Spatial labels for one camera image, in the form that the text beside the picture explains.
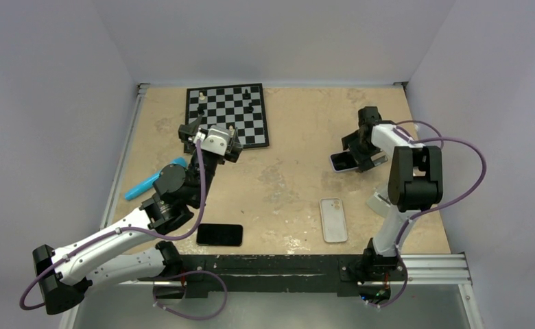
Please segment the phone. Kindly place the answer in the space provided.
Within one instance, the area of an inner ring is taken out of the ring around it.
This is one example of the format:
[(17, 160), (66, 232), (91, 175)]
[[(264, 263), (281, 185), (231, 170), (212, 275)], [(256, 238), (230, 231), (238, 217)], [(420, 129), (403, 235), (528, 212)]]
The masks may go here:
[(353, 171), (358, 168), (358, 164), (349, 151), (343, 151), (330, 155), (331, 166), (336, 173)]
[(239, 247), (243, 242), (243, 226), (239, 224), (201, 223), (196, 243), (204, 246)]

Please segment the white phone case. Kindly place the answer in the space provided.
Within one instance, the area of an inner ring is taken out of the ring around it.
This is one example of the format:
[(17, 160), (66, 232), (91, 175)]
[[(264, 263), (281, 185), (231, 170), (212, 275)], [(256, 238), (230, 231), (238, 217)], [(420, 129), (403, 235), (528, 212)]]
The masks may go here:
[(323, 239), (327, 243), (348, 240), (344, 207), (339, 198), (322, 198), (319, 202)]

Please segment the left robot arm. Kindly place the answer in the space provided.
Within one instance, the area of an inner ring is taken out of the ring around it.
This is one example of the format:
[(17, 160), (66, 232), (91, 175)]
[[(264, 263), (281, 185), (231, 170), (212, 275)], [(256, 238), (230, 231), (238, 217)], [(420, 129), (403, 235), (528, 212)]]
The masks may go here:
[(41, 306), (49, 315), (80, 304), (101, 284), (133, 279), (178, 280), (184, 268), (176, 249), (176, 230), (192, 222), (198, 227), (216, 168), (236, 162), (243, 149), (235, 124), (201, 126), (202, 117), (178, 128), (179, 139), (191, 150), (188, 165), (169, 164), (153, 182), (154, 194), (124, 218), (81, 241), (33, 253)]

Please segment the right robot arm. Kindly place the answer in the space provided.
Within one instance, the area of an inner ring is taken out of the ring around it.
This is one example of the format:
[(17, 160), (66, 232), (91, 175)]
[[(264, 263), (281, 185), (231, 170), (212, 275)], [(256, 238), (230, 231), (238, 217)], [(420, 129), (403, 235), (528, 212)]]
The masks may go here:
[(400, 265), (401, 243), (417, 215), (441, 202), (442, 152), (437, 146), (413, 141), (393, 121), (382, 119), (375, 106), (359, 109), (357, 118), (357, 130), (342, 138), (342, 147), (354, 158), (357, 170), (372, 169), (372, 157), (380, 153), (391, 162), (388, 215), (355, 266), (365, 279), (377, 280)]

